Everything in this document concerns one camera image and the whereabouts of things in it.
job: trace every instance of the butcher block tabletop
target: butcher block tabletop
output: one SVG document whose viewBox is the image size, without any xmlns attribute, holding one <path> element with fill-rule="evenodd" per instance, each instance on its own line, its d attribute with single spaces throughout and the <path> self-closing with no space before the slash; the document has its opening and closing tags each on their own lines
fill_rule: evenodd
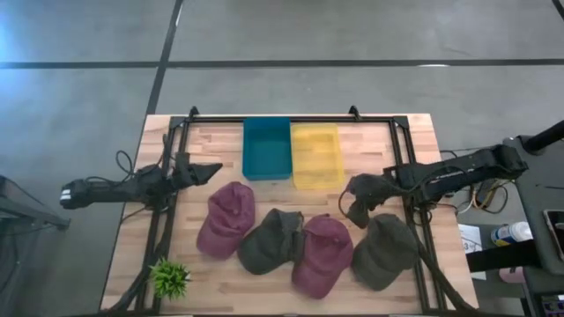
<svg viewBox="0 0 564 317">
<path fill-rule="evenodd" d="M 433 163 L 441 160 L 430 114 L 401 114 L 409 118 L 417 161 Z M 146 118 L 136 167 L 154 164 L 163 150 L 163 134 L 167 133 L 170 115 L 149 115 Z M 292 180 L 248 181 L 241 172 L 242 123 L 191 123 L 188 145 L 191 163 L 223 163 L 223 168 L 206 185 L 190 187 L 178 194 L 169 260 L 183 263 L 191 271 L 186 297 L 163 299 L 161 313 L 175 314 L 372 314 L 420 313 L 419 297 L 413 270 L 404 271 L 388 288 L 372 291 L 355 281 L 350 269 L 341 274 L 329 295 L 310 299 L 292 286 L 293 264 L 288 262 L 271 273 L 254 276 L 239 263 L 237 255 L 226 261 L 210 259 L 196 248 L 196 237 L 208 212 L 208 197 L 230 181 L 251 187 L 256 200 L 256 222 L 259 225 L 273 208 L 301 211 L 307 222 L 315 215 L 330 214 L 348 228 L 356 245 L 366 230 L 356 227 L 338 210 L 338 196 L 348 180 L 359 173 L 382 174 L 394 166 L 394 154 L 387 123 L 336 123 L 345 169 L 342 188 L 298 190 Z M 403 161 L 408 161 L 404 138 L 398 130 Z M 174 139 L 176 152 L 179 136 Z M 353 202 L 345 195 L 344 209 Z M 124 216 L 139 210 L 140 203 L 127 203 Z M 390 198 L 370 216 L 393 213 L 404 219 L 401 199 Z M 127 219 L 116 233 L 115 250 L 108 272 L 108 281 L 101 309 L 111 307 L 127 290 L 141 269 L 151 212 L 140 212 Z M 441 270 L 471 305 L 478 307 L 470 271 L 466 263 L 456 216 L 449 207 L 433 210 L 431 229 Z M 433 284 L 427 268 L 426 283 L 431 307 L 436 307 Z M 146 305 L 152 302 L 148 291 Z"/>
</svg>

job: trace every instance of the small green plant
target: small green plant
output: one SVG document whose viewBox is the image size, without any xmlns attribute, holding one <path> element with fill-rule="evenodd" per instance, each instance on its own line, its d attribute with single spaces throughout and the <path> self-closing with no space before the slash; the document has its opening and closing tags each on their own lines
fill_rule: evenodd
<svg viewBox="0 0 564 317">
<path fill-rule="evenodd" d="M 161 258 L 157 265 L 150 268 L 157 297 L 178 299 L 186 296 L 186 284 L 189 282 L 190 272 L 184 265 Z"/>
</svg>

